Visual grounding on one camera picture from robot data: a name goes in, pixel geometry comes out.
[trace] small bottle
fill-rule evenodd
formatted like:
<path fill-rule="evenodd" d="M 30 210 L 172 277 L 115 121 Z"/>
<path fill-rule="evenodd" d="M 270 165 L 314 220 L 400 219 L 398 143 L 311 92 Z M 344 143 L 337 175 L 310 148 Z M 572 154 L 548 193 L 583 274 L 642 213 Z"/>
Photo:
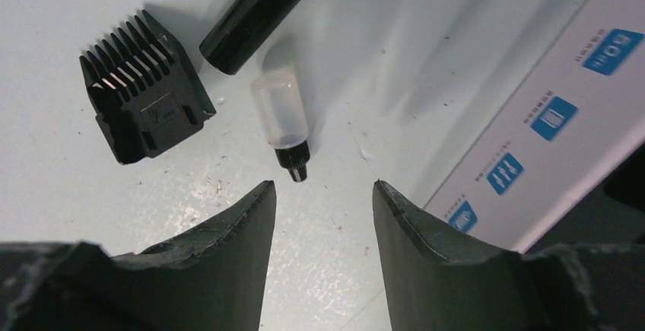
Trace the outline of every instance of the small bottle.
<path fill-rule="evenodd" d="M 251 83 L 251 95 L 278 163 L 296 183 L 307 178 L 309 126 L 294 70 L 280 68 Z"/>

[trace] white icon on blue square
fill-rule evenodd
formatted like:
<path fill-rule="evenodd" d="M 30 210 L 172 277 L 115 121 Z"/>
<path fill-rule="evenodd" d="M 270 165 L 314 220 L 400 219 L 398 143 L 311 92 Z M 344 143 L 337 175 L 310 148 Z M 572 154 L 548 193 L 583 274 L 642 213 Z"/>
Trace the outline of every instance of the white icon on blue square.
<path fill-rule="evenodd" d="M 613 75 L 642 39 L 642 33 L 614 29 L 589 55 L 583 67 L 606 76 Z"/>
<path fill-rule="evenodd" d="M 535 119 L 531 128 L 547 141 L 564 128 L 578 112 L 578 108 L 561 97 L 554 97 L 546 108 Z"/>
<path fill-rule="evenodd" d="M 513 155 L 506 153 L 486 178 L 495 189 L 495 192 L 502 196 L 515 183 L 515 180 L 523 171 L 524 167 Z"/>
<path fill-rule="evenodd" d="M 477 223 L 477 215 L 468 201 L 465 201 L 448 220 L 448 224 L 464 234 L 467 234 L 475 223 Z"/>

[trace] box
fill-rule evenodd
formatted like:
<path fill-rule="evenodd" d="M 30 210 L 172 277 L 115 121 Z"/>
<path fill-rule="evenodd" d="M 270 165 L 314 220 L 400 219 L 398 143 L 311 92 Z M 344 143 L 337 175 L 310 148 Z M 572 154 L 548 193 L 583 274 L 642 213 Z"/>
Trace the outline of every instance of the box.
<path fill-rule="evenodd" d="M 526 252 L 638 148 L 643 1 L 588 0 L 424 209 Z"/>

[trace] black plastic comb attachment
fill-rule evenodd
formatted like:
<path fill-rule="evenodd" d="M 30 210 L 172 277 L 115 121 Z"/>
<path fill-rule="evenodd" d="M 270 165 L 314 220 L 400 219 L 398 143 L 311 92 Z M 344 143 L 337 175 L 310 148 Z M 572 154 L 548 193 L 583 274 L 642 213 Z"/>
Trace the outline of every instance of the black plastic comb attachment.
<path fill-rule="evenodd" d="M 116 159 L 154 158 L 215 115 L 186 51 L 149 13 L 118 28 L 81 68 L 97 121 Z"/>

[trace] black tube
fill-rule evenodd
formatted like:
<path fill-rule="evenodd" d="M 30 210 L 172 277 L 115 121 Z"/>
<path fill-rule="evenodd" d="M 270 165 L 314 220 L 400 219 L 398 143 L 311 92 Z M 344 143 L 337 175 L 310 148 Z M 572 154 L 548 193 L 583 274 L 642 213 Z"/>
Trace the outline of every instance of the black tube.
<path fill-rule="evenodd" d="M 215 68 L 235 75 L 300 0 L 236 0 L 199 45 Z"/>

